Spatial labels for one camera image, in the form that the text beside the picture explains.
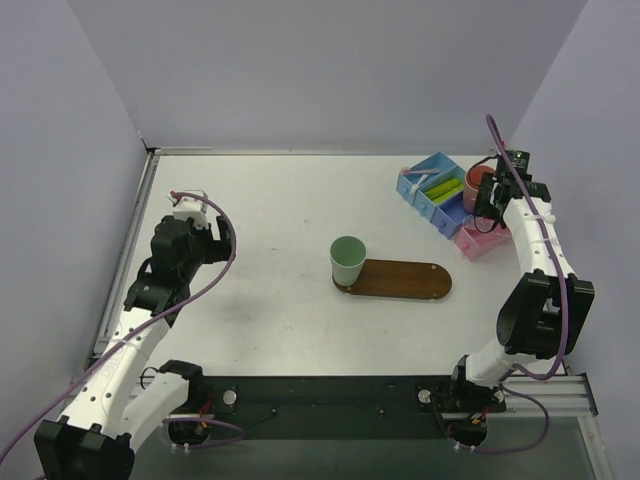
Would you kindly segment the orange plastic cup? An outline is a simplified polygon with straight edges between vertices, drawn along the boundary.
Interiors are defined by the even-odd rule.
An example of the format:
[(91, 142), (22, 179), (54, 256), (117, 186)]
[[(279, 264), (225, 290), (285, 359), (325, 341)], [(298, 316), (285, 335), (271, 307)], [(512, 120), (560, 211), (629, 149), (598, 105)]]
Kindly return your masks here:
[(468, 213), (474, 211), (480, 184), (485, 173), (494, 174), (495, 169), (487, 165), (479, 165), (470, 168), (466, 173), (463, 190), (463, 207)]

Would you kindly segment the pink plastic drawer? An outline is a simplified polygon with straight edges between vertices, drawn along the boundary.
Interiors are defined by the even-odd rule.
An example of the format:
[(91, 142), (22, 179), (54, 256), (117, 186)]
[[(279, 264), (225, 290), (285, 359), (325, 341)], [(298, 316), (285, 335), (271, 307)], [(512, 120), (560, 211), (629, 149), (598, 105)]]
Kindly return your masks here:
[(475, 261), (511, 239), (508, 228), (497, 225), (491, 230), (492, 226), (492, 220), (471, 215), (456, 234), (454, 244), (469, 261)]

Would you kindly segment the green plastic cup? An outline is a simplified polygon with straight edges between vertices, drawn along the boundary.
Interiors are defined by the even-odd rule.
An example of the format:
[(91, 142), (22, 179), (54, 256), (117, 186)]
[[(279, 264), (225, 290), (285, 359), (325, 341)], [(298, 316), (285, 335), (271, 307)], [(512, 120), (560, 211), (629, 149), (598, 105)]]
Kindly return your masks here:
[(353, 236), (342, 236), (330, 247), (333, 280), (342, 287), (352, 286), (358, 279), (367, 256), (365, 244)]

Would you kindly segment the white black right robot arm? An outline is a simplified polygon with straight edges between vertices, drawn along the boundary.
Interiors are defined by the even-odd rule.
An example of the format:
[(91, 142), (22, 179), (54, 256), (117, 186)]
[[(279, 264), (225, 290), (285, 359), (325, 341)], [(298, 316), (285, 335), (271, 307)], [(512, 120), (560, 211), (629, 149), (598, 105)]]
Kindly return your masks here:
[(461, 400), (490, 398), (512, 373), (555, 375), (595, 298), (592, 282), (579, 279), (566, 260), (544, 184), (498, 169), (483, 176), (475, 211), (510, 231), (521, 278), (499, 310), (494, 338), (453, 371), (449, 392)]

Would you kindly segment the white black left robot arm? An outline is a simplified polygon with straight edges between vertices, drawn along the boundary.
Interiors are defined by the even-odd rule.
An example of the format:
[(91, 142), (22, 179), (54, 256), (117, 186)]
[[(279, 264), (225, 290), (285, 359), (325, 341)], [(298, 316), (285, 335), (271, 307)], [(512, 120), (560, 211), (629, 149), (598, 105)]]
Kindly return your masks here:
[(190, 284), (200, 267), (229, 267), (234, 258), (235, 232), (225, 216), (215, 223), (201, 214), (161, 219), (105, 352), (59, 418), (42, 421), (35, 432), (46, 478), (126, 479), (136, 452), (165, 417), (204, 404), (201, 367), (182, 361), (161, 368), (147, 392), (130, 395), (180, 310), (196, 299)]

